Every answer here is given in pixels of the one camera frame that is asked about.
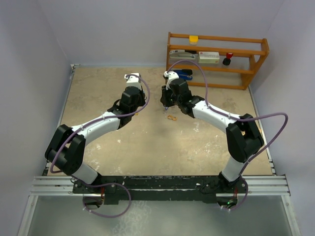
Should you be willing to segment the orange S carabiner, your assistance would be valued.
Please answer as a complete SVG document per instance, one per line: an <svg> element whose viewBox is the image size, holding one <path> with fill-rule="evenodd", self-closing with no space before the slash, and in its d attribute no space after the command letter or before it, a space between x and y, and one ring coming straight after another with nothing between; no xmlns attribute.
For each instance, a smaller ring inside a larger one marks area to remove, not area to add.
<svg viewBox="0 0 315 236"><path fill-rule="evenodd" d="M168 115L167 118L168 118L169 120L173 120L173 121L176 121L176 120L177 120L177 118L174 117L174 116L172 116L172 115Z"/></svg>

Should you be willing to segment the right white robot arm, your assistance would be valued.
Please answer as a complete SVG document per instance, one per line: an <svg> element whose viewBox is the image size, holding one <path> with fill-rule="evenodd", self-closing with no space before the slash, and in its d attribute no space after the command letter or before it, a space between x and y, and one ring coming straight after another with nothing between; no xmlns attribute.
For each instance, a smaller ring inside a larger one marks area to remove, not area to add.
<svg viewBox="0 0 315 236"><path fill-rule="evenodd" d="M219 187L223 192L231 192L240 179L245 163L264 145L255 121L239 121L252 116L229 115L218 108L214 111L205 98L192 95L183 79L167 79L161 91L160 101L165 107L178 106L183 114L203 120L226 134L230 158L219 174Z"/></svg>

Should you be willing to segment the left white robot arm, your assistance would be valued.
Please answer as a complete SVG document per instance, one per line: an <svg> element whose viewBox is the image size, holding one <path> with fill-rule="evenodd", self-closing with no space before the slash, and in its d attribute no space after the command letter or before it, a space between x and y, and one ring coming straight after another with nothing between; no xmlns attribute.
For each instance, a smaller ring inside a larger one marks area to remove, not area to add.
<svg viewBox="0 0 315 236"><path fill-rule="evenodd" d="M83 161L85 147L99 137L124 127L137 109L144 105L142 88L125 88L121 98L96 119L73 127L60 125L46 149L45 158L64 174L82 180L89 192L99 191L99 173Z"/></svg>

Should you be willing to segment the blue stapler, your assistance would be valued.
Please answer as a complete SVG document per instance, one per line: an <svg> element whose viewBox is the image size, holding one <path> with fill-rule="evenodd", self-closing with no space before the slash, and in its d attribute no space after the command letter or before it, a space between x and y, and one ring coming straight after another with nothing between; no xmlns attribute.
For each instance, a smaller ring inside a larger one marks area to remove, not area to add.
<svg viewBox="0 0 315 236"><path fill-rule="evenodd" d="M180 70L174 70L175 73L178 74L180 79L191 81L193 79L192 77L192 70L191 69L180 69Z"/></svg>

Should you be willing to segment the grey stapler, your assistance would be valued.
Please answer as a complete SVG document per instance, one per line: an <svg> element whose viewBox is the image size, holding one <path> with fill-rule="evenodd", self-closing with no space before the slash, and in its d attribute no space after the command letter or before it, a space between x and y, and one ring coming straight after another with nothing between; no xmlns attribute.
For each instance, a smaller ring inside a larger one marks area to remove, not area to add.
<svg viewBox="0 0 315 236"><path fill-rule="evenodd" d="M171 50L169 52L169 57L171 59L196 59L197 51L194 50Z"/></svg>

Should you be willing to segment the white cardboard box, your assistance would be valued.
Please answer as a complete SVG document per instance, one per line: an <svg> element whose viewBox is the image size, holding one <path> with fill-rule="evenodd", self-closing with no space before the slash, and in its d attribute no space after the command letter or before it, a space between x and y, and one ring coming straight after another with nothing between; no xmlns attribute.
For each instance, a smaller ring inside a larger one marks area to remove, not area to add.
<svg viewBox="0 0 315 236"><path fill-rule="evenodd" d="M218 52L199 52L198 62L207 64L218 64L220 55Z"/></svg>

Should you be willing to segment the yellow box on shelf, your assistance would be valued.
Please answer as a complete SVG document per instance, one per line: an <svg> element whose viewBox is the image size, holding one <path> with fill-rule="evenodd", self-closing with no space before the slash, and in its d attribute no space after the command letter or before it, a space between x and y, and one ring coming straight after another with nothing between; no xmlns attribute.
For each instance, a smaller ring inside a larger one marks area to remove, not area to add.
<svg viewBox="0 0 315 236"><path fill-rule="evenodd" d="M190 45L197 45L198 40L199 40L199 38L197 35L190 35L189 36L189 44Z"/></svg>

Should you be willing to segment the wooden shelf rack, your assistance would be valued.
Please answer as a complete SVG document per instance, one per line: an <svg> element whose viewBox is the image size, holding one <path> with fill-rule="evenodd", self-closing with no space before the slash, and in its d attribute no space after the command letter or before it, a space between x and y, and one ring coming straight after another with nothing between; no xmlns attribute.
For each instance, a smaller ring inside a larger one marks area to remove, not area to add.
<svg viewBox="0 0 315 236"><path fill-rule="evenodd" d="M246 90L270 53L266 38L237 38L168 33L166 69L236 74L236 85L209 83L210 87Z"/></svg>

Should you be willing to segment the black base frame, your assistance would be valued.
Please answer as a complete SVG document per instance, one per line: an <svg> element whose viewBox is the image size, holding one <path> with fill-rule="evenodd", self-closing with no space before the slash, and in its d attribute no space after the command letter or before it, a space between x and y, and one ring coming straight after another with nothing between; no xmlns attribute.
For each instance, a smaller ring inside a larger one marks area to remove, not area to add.
<svg viewBox="0 0 315 236"><path fill-rule="evenodd" d="M96 195L88 204L116 205L120 201L198 201L206 204L237 202L245 194L244 179L229 183L221 176L98 176L91 186L73 181L73 193L85 198Z"/></svg>

